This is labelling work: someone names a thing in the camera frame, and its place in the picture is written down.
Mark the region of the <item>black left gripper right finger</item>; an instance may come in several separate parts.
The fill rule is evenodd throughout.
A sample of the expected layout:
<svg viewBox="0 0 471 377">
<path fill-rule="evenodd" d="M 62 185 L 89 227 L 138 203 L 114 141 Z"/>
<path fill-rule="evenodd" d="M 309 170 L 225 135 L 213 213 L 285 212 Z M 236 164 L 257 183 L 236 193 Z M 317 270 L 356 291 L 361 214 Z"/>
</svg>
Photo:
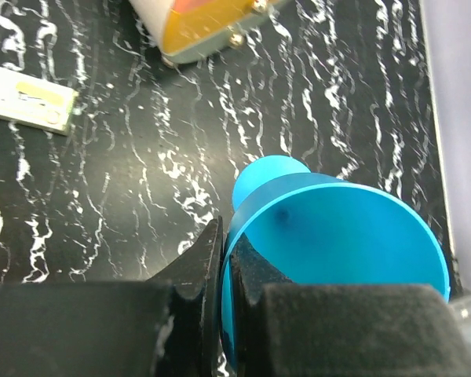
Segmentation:
<svg viewBox="0 0 471 377">
<path fill-rule="evenodd" d="M 246 237 L 229 265 L 239 376 L 471 376 L 471 348 L 431 287 L 296 284 Z"/>
</svg>

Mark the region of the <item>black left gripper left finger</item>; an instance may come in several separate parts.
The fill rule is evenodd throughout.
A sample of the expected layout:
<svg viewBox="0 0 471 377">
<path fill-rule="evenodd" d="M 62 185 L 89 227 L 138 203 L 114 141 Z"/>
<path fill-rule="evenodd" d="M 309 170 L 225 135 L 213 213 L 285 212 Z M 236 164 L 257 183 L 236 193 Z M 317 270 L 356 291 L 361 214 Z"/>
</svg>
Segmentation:
<svg viewBox="0 0 471 377">
<path fill-rule="evenodd" d="M 223 222 L 149 280 L 0 285 L 0 376 L 213 376 Z"/>
</svg>

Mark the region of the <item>blue wine glass front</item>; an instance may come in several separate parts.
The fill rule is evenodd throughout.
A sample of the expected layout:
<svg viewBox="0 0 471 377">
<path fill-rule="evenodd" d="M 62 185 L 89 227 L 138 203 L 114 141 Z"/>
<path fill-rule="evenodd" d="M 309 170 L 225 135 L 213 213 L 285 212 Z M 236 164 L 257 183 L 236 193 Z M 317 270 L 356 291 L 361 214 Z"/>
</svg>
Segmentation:
<svg viewBox="0 0 471 377">
<path fill-rule="evenodd" d="M 232 366 L 234 316 L 229 258 L 246 237 L 300 285 L 425 285 L 447 304 L 447 264 L 433 232 L 395 196 L 267 156 L 238 177 L 221 273 L 221 336 Z"/>
</svg>

